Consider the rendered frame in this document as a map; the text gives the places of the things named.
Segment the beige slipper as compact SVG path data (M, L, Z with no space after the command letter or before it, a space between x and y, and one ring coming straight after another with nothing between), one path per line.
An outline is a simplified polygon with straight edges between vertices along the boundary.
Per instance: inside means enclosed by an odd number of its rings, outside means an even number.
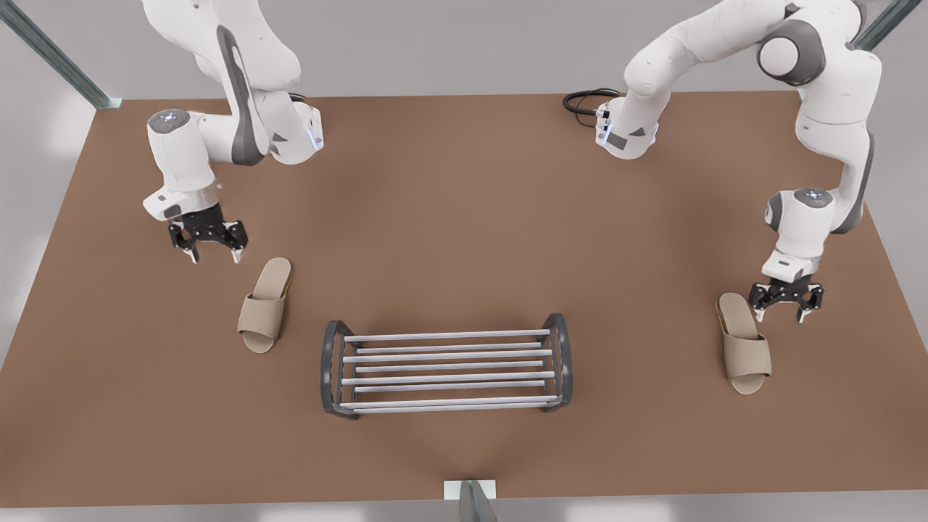
M722 294L716 312L730 386L739 394L753 394L772 374L769 342L757 331L752 308L742 295Z
M243 301L236 330L254 353L268 352L278 340L292 271L289 259L270 259L253 292Z

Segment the silver frame post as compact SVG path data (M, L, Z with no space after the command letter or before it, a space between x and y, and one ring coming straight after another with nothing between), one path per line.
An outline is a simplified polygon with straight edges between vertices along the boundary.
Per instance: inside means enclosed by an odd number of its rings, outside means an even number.
M892 0L852 42L852 49L872 52L891 32L917 9L922 0Z
M491 504L496 480L448 480L443 488L445 501L457 501L457 522L500 522Z
M0 20L34 53L66 80L95 110L117 110L123 99L112 98L96 85L14 2L0 0Z

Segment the grey metal shoe rack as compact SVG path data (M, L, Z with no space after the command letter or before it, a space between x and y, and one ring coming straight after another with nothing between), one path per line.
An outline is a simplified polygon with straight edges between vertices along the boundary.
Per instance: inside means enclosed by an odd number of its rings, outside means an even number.
M326 413L368 414L565 407L573 399L566 319L537 329L361 335L332 320L320 358Z

